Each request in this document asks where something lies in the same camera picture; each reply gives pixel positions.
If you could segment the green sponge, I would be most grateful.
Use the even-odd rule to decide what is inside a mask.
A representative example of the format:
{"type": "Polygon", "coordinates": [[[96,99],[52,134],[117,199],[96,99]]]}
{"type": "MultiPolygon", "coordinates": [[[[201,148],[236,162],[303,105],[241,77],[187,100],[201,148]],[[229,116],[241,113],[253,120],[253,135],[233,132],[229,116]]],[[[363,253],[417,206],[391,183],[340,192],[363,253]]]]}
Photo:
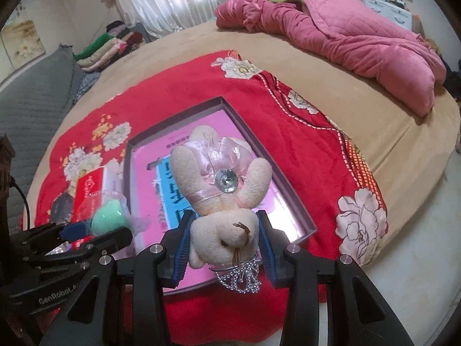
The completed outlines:
{"type": "Polygon", "coordinates": [[[146,217],[132,215],[125,196],[116,191],[97,191],[88,195],[73,215],[77,222],[86,222],[94,236],[102,236],[120,227],[128,228],[136,236],[152,224],[146,217]]]}

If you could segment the black glossy box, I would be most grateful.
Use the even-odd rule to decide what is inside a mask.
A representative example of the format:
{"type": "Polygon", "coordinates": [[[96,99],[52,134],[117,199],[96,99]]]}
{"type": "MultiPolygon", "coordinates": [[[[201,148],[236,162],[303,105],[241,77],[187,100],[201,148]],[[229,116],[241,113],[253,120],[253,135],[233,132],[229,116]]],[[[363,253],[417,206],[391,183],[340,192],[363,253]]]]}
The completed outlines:
{"type": "Polygon", "coordinates": [[[74,197],[64,192],[52,204],[49,221],[55,224],[69,223],[73,213],[74,197]]]}

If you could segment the red tissue box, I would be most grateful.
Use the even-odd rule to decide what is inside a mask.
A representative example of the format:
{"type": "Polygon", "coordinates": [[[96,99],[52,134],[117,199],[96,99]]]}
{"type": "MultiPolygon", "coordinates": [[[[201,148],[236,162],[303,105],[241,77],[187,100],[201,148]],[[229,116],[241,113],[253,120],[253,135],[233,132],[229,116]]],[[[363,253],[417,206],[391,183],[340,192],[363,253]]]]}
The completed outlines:
{"type": "Polygon", "coordinates": [[[121,191],[121,178],[104,166],[83,175],[77,182],[71,221],[76,223],[91,219],[110,200],[110,195],[120,194],[121,191]]]}

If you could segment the red floral blanket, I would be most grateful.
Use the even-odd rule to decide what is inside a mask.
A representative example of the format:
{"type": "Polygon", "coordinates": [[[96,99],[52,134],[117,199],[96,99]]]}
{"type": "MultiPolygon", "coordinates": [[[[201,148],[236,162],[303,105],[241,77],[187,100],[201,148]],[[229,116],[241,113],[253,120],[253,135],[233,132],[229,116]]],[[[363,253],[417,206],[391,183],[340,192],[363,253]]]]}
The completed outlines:
{"type": "MultiPolygon", "coordinates": [[[[204,55],[174,66],[114,96],[69,128],[50,154],[50,173],[37,199],[35,224],[50,221],[52,201],[71,186],[74,190],[82,170],[102,164],[121,163],[129,138],[204,101],[223,96],[248,124],[308,209],[317,234],[307,243],[309,251],[327,258],[351,255],[360,266],[375,255],[378,242],[388,232],[387,210],[379,186],[352,141],[321,111],[311,106],[274,75],[243,60],[235,51],[204,55]]],[[[223,136],[216,131],[199,133],[192,153],[201,168],[205,189],[218,171],[218,154],[224,161],[237,153],[221,151],[223,136]]],[[[192,205],[206,201],[193,195],[192,205]]],[[[204,289],[204,294],[179,295],[167,300],[167,316],[173,341],[199,345],[241,336],[259,342],[281,327],[287,290],[264,283],[262,294],[204,289]]]]}

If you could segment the grey quilted headboard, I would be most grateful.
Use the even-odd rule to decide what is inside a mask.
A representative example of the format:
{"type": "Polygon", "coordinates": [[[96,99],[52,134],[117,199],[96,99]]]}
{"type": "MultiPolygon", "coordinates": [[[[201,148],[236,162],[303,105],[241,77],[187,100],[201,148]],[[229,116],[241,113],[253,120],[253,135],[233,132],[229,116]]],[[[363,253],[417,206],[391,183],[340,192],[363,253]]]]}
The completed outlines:
{"type": "Polygon", "coordinates": [[[31,222],[39,187],[49,172],[56,132],[72,108],[84,76],[72,48],[59,45],[1,91],[1,135],[7,136],[15,150],[11,174],[27,196],[31,222]]]}

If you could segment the dark patterned cloth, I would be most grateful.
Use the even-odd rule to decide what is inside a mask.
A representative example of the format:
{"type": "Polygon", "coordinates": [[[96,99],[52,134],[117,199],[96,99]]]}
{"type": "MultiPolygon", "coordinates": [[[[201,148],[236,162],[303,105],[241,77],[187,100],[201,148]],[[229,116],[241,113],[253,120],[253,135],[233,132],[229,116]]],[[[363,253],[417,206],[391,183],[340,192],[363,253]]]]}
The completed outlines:
{"type": "Polygon", "coordinates": [[[73,98],[73,105],[77,104],[77,102],[97,83],[100,77],[100,72],[93,72],[84,76],[73,98]]]}

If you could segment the beige round bed cover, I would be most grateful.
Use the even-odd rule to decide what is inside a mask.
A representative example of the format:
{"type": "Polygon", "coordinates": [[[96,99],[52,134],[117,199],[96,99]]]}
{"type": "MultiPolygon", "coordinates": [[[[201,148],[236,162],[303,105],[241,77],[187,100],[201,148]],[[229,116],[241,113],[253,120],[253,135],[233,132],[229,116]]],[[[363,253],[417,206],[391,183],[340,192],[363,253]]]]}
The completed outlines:
{"type": "Polygon", "coordinates": [[[215,23],[163,37],[102,73],[53,137],[28,193],[34,223],[49,220],[69,186],[72,159],[122,159],[104,139],[127,122],[141,133],[221,96],[250,127],[301,199],[317,231],[314,255],[338,257],[338,199],[354,198],[366,162],[387,210],[383,248],[424,203],[441,178],[460,128],[453,97],[438,88],[419,118],[384,88],[303,52],[281,37],[219,30],[215,23]]]}

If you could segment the stack of folded clothes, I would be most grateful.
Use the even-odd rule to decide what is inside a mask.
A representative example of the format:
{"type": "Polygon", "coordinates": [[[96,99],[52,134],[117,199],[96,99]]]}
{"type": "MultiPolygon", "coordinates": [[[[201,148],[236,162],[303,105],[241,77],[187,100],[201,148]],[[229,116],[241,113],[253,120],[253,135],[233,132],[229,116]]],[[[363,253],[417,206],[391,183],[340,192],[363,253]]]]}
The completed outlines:
{"type": "Polygon", "coordinates": [[[87,74],[101,72],[150,41],[142,24],[128,27],[123,21],[115,20],[105,28],[105,33],[73,57],[87,74]]]}

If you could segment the pink quilted duvet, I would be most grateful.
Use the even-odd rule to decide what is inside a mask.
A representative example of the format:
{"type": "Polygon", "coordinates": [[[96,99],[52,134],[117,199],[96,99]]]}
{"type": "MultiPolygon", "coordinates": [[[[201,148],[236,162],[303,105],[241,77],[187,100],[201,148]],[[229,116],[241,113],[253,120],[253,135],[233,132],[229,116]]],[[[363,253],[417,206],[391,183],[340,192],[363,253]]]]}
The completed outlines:
{"type": "Polygon", "coordinates": [[[435,102],[446,69],[423,39],[375,13],[360,0],[226,0],[215,10],[219,29],[283,35],[360,77],[375,79],[419,117],[435,102]]]}

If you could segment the black bag on floor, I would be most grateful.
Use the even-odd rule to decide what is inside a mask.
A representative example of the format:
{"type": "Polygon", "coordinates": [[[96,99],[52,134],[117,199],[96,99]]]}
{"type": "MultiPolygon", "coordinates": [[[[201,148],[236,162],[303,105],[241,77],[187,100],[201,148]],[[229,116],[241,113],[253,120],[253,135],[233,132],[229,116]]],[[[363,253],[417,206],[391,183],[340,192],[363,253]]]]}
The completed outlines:
{"type": "Polygon", "coordinates": [[[450,95],[456,100],[460,101],[461,93],[461,80],[460,80],[460,70],[453,71],[449,67],[449,64],[442,59],[443,64],[446,69],[446,79],[443,83],[443,87],[450,93],[450,95]]]}

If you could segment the white drawer cabinet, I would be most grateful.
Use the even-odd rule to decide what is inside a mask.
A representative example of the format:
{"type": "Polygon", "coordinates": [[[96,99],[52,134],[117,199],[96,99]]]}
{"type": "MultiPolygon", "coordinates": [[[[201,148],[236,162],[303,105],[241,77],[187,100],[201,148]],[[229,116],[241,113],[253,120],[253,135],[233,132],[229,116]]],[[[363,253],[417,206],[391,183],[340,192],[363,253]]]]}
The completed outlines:
{"type": "Polygon", "coordinates": [[[364,3],[375,13],[388,18],[398,26],[407,30],[412,30],[413,15],[409,11],[393,5],[390,2],[385,2],[384,0],[364,0],[364,3]]]}

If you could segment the wall painting panels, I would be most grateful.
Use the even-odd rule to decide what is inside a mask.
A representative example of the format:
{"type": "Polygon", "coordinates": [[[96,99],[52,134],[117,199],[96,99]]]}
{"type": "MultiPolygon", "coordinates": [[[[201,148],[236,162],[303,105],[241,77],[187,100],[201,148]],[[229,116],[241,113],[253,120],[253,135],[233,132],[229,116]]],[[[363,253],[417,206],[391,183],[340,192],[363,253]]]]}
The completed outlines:
{"type": "Polygon", "coordinates": [[[21,3],[1,29],[0,48],[1,82],[46,53],[34,22],[21,3]]]}

